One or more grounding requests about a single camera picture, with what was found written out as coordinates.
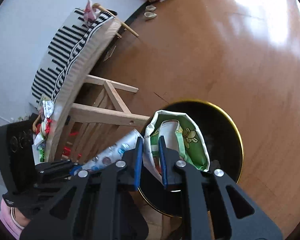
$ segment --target black bowl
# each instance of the black bowl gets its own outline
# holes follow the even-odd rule
[[[204,101],[182,101],[163,110],[186,113],[198,125],[210,157],[210,170],[222,169],[238,182],[243,163],[243,145],[239,131],[220,107]],[[141,134],[144,136],[146,126]],[[169,192],[142,166],[139,192],[161,214],[181,217],[181,193]]]

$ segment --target wooden stick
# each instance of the wooden stick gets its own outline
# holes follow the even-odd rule
[[[103,98],[106,96],[106,89],[103,88],[100,92],[100,94],[98,95],[96,101],[94,101],[93,106],[94,107],[99,107],[100,103],[102,102]]]
[[[108,96],[109,96],[112,104],[114,105],[114,108],[117,111],[121,111],[121,112],[131,114],[129,108],[126,106],[126,104],[124,103],[122,98],[119,96],[118,92],[115,90],[113,85],[109,81],[106,81],[103,84],[103,86],[105,87],[105,89],[108,93]]]
[[[100,107],[79,105],[76,103],[72,104],[69,115],[75,121],[82,123],[97,122],[134,127],[144,126],[150,118],[149,116],[128,114],[125,112],[103,109]]]
[[[112,14],[111,12],[109,12],[107,9],[103,8],[99,3],[94,3],[92,5],[93,8],[99,9],[100,11],[104,11],[107,12],[109,14],[111,14],[114,18],[117,18],[123,27],[125,27],[129,32],[131,32],[133,35],[135,35],[136,37],[139,37],[139,34],[136,33],[134,30],[132,30],[128,25],[126,25],[124,22],[122,22],[117,16],[115,16],[114,14]]]
[[[130,92],[133,92],[133,93],[138,92],[138,88],[135,88],[135,87],[132,87],[132,86],[129,86],[129,85],[125,85],[125,84],[122,84],[122,83],[119,83],[119,82],[115,82],[115,81],[112,81],[112,80],[109,80],[109,79],[100,78],[100,77],[96,77],[96,76],[91,76],[91,75],[87,75],[86,80],[84,82],[102,86],[106,81],[110,82],[114,86],[114,88],[116,88],[116,89],[130,91]]]

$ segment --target wooden frame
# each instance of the wooden frame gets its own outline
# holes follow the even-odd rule
[[[85,82],[87,74],[90,73],[101,54],[110,44],[120,26],[121,23],[116,19],[103,24],[94,34],[94,39],[90,39],[84,46],[70,68],[55,101],[50,133],[46,140],[46,161],[52,162],[61,158],[63,147],[58,146],[60,145],[59,139],[63,140],[63,136],[68,135],[64,133],[66,128],[64,126],[72,104],[82,84]]]
[[[96,154],[96,142],[101,135],[106,136],[115,132],[120,125],[143,126],[149,119],[149,116],[132,114],[115,89],[136,93],[138,88],[92,75],[87,75],[85,82],[102,85],[103,88],[94,106],[72,104],[69,111],[70,121],[62,131],[55,159],[61,158],[68,135],[76,122],[81,123],[81,127],[72,145],[69,158],[82,164]]]

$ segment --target slipper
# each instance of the slipper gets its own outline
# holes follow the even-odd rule
[[[156,10],[156,7],[153,5],[146,6],[146,12],[153,12]]]
[[[151,19],[157,17],[157,14],[152,13],[152,12],[145,12],[144,16],[145,16],[146,21],[147,21],[147,20],[151,20]]]

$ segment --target wooden floor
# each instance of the wooden floor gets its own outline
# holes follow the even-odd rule
[[[139,17],[92,74],[151,116],[181,98],[210,101],[236,123],[240,186],[287,236],[300,221],[300,4],[297,0],[166,0]],[[127,130],[119,129],[115,140]]]

